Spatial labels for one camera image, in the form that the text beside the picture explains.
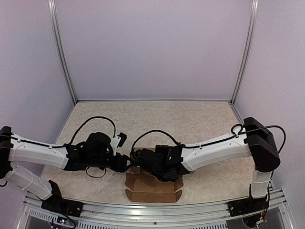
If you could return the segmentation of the brown cardboard box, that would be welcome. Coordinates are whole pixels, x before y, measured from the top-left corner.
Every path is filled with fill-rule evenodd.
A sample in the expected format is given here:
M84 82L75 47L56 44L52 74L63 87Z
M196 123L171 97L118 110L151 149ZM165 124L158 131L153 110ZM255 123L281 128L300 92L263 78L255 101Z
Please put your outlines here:
M182 195L183 176L175 182L159 181L155 176L135 166L126 174L125 194L131 202L176 203Z

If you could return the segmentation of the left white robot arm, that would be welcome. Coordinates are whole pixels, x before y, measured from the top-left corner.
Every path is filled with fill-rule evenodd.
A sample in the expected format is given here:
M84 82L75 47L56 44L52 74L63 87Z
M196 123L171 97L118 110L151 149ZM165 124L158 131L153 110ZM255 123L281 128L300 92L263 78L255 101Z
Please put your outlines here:
M96 167L124 173L132 167L132 159L117 152L125 140L123 133L110 138L97 132L76 145L48 145L13 134L11 127L4 126L0 130L0 177L47 201L56 212L62 212L67 202L62 198L58 185L39 178L18 163L30 162L65 171L85 171Z

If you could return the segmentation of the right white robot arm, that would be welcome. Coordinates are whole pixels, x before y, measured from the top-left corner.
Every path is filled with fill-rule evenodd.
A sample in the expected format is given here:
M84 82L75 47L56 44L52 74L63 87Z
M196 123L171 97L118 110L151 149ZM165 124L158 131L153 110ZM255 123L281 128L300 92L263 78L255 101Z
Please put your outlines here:
M252 157L254 174L250 184L250 197L244 200L244 208L255 211L266 197L272 172L280 165L279 152L271 126L263 126L253 117L243 124L234 125L226 135L195 144L174 146L157 145L131 150L134 166L149 172L158 180L174 182L178 177L218 162Z

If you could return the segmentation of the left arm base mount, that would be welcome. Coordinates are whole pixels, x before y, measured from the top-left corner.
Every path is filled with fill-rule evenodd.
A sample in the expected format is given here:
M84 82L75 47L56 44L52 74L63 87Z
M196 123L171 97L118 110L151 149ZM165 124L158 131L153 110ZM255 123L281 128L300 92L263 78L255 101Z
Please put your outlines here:
M46 200L42 200L41 208L61 213L64 216L79 218L83 209L83 203L63 198L58 185L51 180L48 182L51 185L51 196Z

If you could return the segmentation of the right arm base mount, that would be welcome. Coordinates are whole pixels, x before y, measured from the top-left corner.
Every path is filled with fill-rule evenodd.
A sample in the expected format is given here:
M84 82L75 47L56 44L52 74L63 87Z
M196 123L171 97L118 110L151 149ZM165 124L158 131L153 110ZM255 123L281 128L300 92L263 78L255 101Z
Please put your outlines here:
M270 192L267 188L267 194L262 198L252 196L252 186L249 185L249 196L240 200L228 202L229 213L231 217L241 216L269 208Z

